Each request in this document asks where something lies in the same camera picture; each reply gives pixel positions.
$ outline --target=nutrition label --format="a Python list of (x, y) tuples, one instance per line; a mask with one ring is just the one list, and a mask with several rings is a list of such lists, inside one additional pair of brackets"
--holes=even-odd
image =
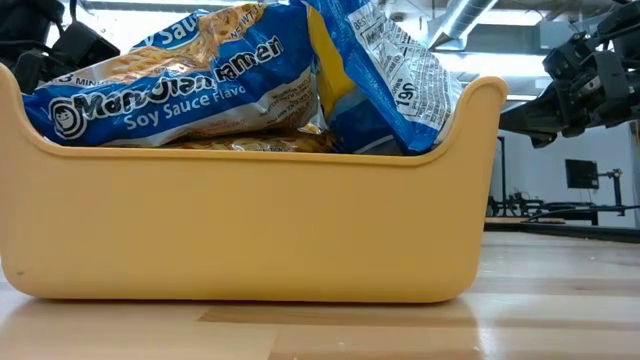
[(408, 121), (440, 130), (453, 116), (460, 83), (431, 52), (386, 19), (373, 3), (349, 15), (358, 42), (367, 51)]

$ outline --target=plastic bin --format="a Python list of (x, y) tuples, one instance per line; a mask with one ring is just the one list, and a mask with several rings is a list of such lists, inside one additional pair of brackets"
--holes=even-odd
[(471, 285), (500, 106), (467, 87), (418, 157), (71, 148), (0, 66), (0, 255), (45, 298), (434, 302)]

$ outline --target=wooden floor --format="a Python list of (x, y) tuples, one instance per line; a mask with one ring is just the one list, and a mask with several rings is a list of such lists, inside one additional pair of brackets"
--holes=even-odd
[(500, 233), (430, 306), (51, 302), (0, 276), (0, 359), (640, 359), (639, 296), (640, 245)]

